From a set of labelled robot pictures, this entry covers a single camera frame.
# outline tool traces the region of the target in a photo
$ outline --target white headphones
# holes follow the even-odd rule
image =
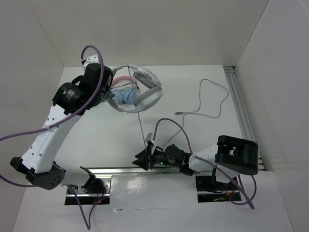
[[[84,69],[86,69],[86,66],[89,63],[98,63],[98,56],[93,55],[87,57],[83,66]],[[134,100],[133,105],[135,106],[135,109],[132,110],[125,110],[123,108],[118,107],[118,104],[114,101],[114,99],[109,100],[108,103],[115,110],[119,112],[127,112],[128,114],[142,112],[151,108],[163,96],[161,82],[158,80],[156,75],[154,75],[151,71],[149,71],[146,68],[143,68],[142,66],[134,64],[121,65],[114,68],[112,70],[114,77],[118,70],[126,67],[130,68],[133,71],[133,76],[135,77],[135,79],[141,82],[147,88],[149,88],[149,90],[142,93]]]

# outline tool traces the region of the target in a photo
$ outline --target black mount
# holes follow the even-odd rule
[[[138,153],[135,156],[137,160],[132,163],[146,171],[153,169],[155,164],[160,164],[168,167],[177,167],[185,175],[193,175],[195,173],[189,168],[190,153],[185,153],[176,145],[170,145],[166,148],[165,152],[160,147],[156,147],[152,154],[153,146],[154,144],[148,141],[146,149]]]
[[[71,83],[64,83],[58,89],[53,98],[53,105],[59,105],[64,109],[64,114],[72,114],[92,96],[100,79],[101,65],[97,63],[88,64],[83,76],[76,77]],[[83,115],[86,110],[98,105],[102,96],[111,88],[113,80],[112,70],[104,66],[103,80],[100,91],[86,109],[79,113]]]
[[[217,145],[218,153],[215,155],[217,164],[240,174],[257,174],[257,143],[221,135],[219,136]]]

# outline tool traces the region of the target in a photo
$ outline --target white enclosure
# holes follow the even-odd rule
[[[161,77],[164,97],[141,114],[145,133],[162,116],[178,120],[175,111],[194,110],[202,78],[228,87],[222,66],[236,67],[267,167],[257,175],[256,210],[228,202],[197,204],[194,183],[187,177],[169,177],[163,186],[155,176],[116,177],[111,204],[96,209],[92,231],[307,231],[309,0],[1,0],[0,31],[0,137],[42,126],[57,87],[83,73],[80,52],[87,44],[99,48],[106,65],[149,65]],[[203,88],[203,112],[215,114],[224,94],[211,85]],[[185,129],[194,149],[212,145],[220,134],[243,136],[232,99],[224,102],[217,121],[188,117]],[[89,111],[76,126],[57,161],[128,166],[132,153],[143,146],[137,116],[114,112],[107,104]],[[164,124],[162,140],[174,130]],[[84,136],[90,138],[87,143]],[[9,163],[34,137],[1,141],[0,174],[26,183]],[[175,141],[187,149],[182,135]],[[245,178],[244,184],[250,194],[250,180]],[[161,201],[162,189],[171,201]],[[24,188],[0,180],[1,231],[86,231],[78,207],[64,206],[64,188],[24,193]],[[149,204],[151,195],[154,204]],[[137,196],[143,204],[135,204]],[[171,226],[177,221],[178,226]]]

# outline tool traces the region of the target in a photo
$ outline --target headphones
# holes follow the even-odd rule
[[[118,87],[114,87],[119,82],[129,81],[129,83],[120,85]],[[112,94],[114,97],[112,98],[117,104],[133,104],[136,99],[136,93],[139,90],[136,81],[133,81],[130,76],[119,76],[112,81],[111,86]]]
[[[162,87],[161,87],[161,82],[158,80],[158,78],[148,69],[143,68],[138,65],[134,64],[127,64],[127,65],[121,65],[119,67],[116,67],[112,70],[113,75],[116,75],[116,72],[122,68],[128,67],[133,71],[133,76],[136,80],[141,82],[144,86],[149,88],[146,92],[142,93],[138,97],[134,95],[132,96],[132,104],[135,106],[135,109],[133,110],[124,110],[120,107],[118,107],[118,103],[115,101],[115,98],[109,100],[109,104],[111,105],[112,108],[114,108],[117,111],[120,112],[127,112],[128,114],[132,113],[138,113],[145,111],[152,106],[154,106],[160,98],[162,98],[163,93],[162,93]],[[126,97],[125,94],[123,94],[123,97],[121,98],[122,101],[126,102]]]
[[[84,70],[86,69],[86,66],[90,63],[98,63],[98,56],[93,55],[93,56],[87,57],[87,59],[84,61],[84,64],[83,64]],[[112,108],[114,108],[115,110],[119,112],[127,112],[128,114],[139,113],[139,112],[142,112],[142,111],[145,111],[151,108],[160,100],[160,98],[162,98],[163,93],[162,93],[161,82],[158,80],[156,75],[154,75],[151,71],[139,65],[127,64],[127,65],[121,65],[121,66],[114,68],[112,70],[113,76],[116,75],[116,72],[118,70],[121,70],[123,68],[129,68],[131,71],[133,71],[134,78],[138,80],[139,82],[141,82],[144,86],[149,88],[149,90],[147,90],[146,92],[136,97],[138,87],[137,87],[137,90],[134,90],[134,84],[132,87],[133,91],[131,91],[131,93],[128,90],[127,92],[119,93],[115,89],[113,91],[113,94],[115,96],[108,101],[108,103],[111,105]],[[125,110],[123,108],[118,107],[118,104],[121,104],[123,102],[127,104],[130,102],[131,104],[135,106],[135,109]]]

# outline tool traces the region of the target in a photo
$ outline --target purple cable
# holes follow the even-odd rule
[[[22,184],[18,184],[18,183],[14,183],[13,181],[8,180],[7,178],[5,178],[3,175],[0,174],[0,179],[4,180],[5,182],[11,184],[11,185],[15,185],[18,187],[25,187],[25,188],[29,188],[29,187],[36,187],[34,185],[22,185]]]
[[[196,159],[198,160],[201,160],[201,161],[204,161],[205,163],[209,164],[210,166],[214,167],[215,169],[217,169],[219,172],[221,172],[223,175],[225,175],[232,183],[233,185],[235,185],[238,190],[243,194],[243,196],[246,198],[246,203],[250,206],[251,209],[254,209],[254,205],[252,204],[252,201],[250,200],[250,198],[248,197],[248,195],[246,194],[245,190],[240,187],[237,182],[235,180],[233,180],[232,177],[230,177],[225,171],[223,171],[221,168],[219,168],[218,166],[216,166],[214,163],[206,160],[206,159],[203,159],[201,157],[198,157],[198,156],[195,156]]]
[[[167,120],[167,121],[171,121],[171,122],[175,123],[175,124],[183,131],[183,133],[184,133],[184,135],[185,135],[185,138],[187,139],[187,142],[188,142],[189,150],[190,150],[191,153],[193,153],[187,133],[184,131],[184,129],[182,128],[182,126],[181,126],[180,124],[178,124],[176,121],[174,121],[174,120],[172,120],[172,119],[170,119],[170,118],[164,117],[164,118],[160,119],[160,120],[156,123],[155,130],[154,130],[154,140],[155,140],[155,137],[156,137],[156,131],[158,130],[159,123],[160,123],[161,121],[163,121],[163,120]]]
[[[252,197],[250,198],[250,201],[252,201],[254,198],[255,198],[255,195],[256,195],[256,191],[257,191],[257,184],[256,184],[256,180],[255,180],[255,177],[252,175],[252,180],[254,182],[254,192],[253,192],[253,195]],[[239,179],[239,185],[244,189],[243,185],[242,185],[242,181],[241,181],[241,178],[240,178],[240,175],[238,175],[238,179]],[[242,203],[237,203],[237,202],[234,202],[232,201],[232,197],[233,195],[232,194],[229,198],[230,202],[233,203],[233,204],[236,204],[236,205],[245,205],[245,204],[248,204],[248,202],[242,202]]]
[[[88,99],[88,101],[86,101],[86,103],[81,107],[79,108],[77,111],[75,111],[73,114],[67,116],[65,119],[61,120],[61,121],[58,121],[52,125],[49,126],[49,128],[53,128],[53,127],[56,127],[56,126],[59,126],[60,124],[70,120],[72,117],[74,117],[75,115],[79,114],[82,110],[84,110],[89,104],[90,102],[95,98],[95,96],[97,95],[100,87],[101,87],[101,84],[102,84],[102,80],[103,80],[103,76],[104,76],[104,62],[103,62],[103,58],[102,58],[102,55],[100,53],[100,51],[93,45],[87,45],[83,50],[82,50],[82,54],[81,54],[81,59],[83,60],[84,59],[84,53],[85,51],[88,49],[88,48],[92,48],[94,49],[97,54],[98,54],[98,61],[101,65],[101,73],[100,73],[100,79],[98,81],[98,85],[97,85],[97,88],[95,89],[94,93],[91,95],[91,97]],[[47,131],[47,128],[42,128],[42,129],[39,129],[39,130],[30,130],[30,131],[26,131],[26,132],[21,132],[21,133],[15,133],[15,134],[11,134],[11,135],[7,135],[7,136],[4,136],[4,137],[1,137],[0,138],[0,142],[5,140],[5,139],[9,139],[9,138],[13,138],[13,137],[17,137],[17,136],[21,136],[21,135],[28,135],[28,134],[36,134],[36,133],[41,133],[41,132],[44,132],[44,131]],[[6,179],[4,176],[2,176],[0,174],[0,179],[4,180],[5,182],[9,183],[9,184],[12,184],[12,185],[15,185],[15,186],[19,186],[19,187],[34,187],[33,185],[21,185],[21,184],[17,184],[17,183],[14,183],[8,179]]]
[[[71,185],[67,185],[67,187],[73,192],[73,194],[74,194],[74,196],[75,196],[75,199],[76,199],[76,201],[77,201],[77,204],[78,204],[78,206],[79,206],[79,209],[81,210],[81,214],[82,214],[82,216],[83,216],[83,219],[84,219],[84,222],[85,222],[85,224],[86,224],[87,229],[88,229],[88,230],[91,230],[91,221],[90,221],[90,219],[91,219],[92,211],[94,210],[94,208],[95,208],[96,205],[98,204],[98,201],[101,201],[101,200],[103,200],[103,199],[106,198],[106,197],[102,197],[102,198],[100,198],[98,201],[94,202],[94,204],[93,204],[93,206],[92,206],[92,208],[91,208],[91,210],[90,210],[89,218],[88,218],[88,221],[87,221],[86,216],[85,216],[85,213],[84,213],[84,210],[83,210],[83,208],[82,208],[82,204],[81,204],[80,200],[78,199],[78,196],[77,196],[75,190],[72,188]]]
[[[155,140],[155,137],[156,137],[156,133],[157,133],[157,129],[158,129],[158,126],[159,126],[159,123],[163,120],[167,120],[167,121],[171,121],[173,123],[175,123],[184,133],[186,139],[187,139],[187,142],[188,142],[188,146],[189,146],[189,150],[190,150],[190,153],[193,154],[193,151],[192,151],[192,148],[191,148],[191,144],[190,144],[190,141],[189,141],[189,137],[187,135],[187,133],[184,131],[184,129],[182,128],[181,125],[179,125],[177,122],[175,122],[174,120],[170,119],[170,118],[162,118],[160,119],[157,123],[156,123],[156,126],[155,126],[155,130],[154,130],[154,140]],[[206,159],[203,159],[201,157],[198,157],[198,156],[195,156],[196,159],[198,160],[201,160],[207,164],[209,164],[210,166],[212,166],[213,168],[217,169],[219,172],[221,172],[223,175],[225,175],[238,189],[239,191],[241,191],[241,193],[244,195],[244,197],[246,198],[247,200],[247,204],[250,206],[251,209],[254,209],[254,205],[252,204],[251,200],[249,199],[248,195],[246,194],[244,188],[241,188],[237,182],[235,180],[233,180],[232,177],[230,177],[225,171],[223,171],[221,168],[217,167],[216,164],[206,160]]]

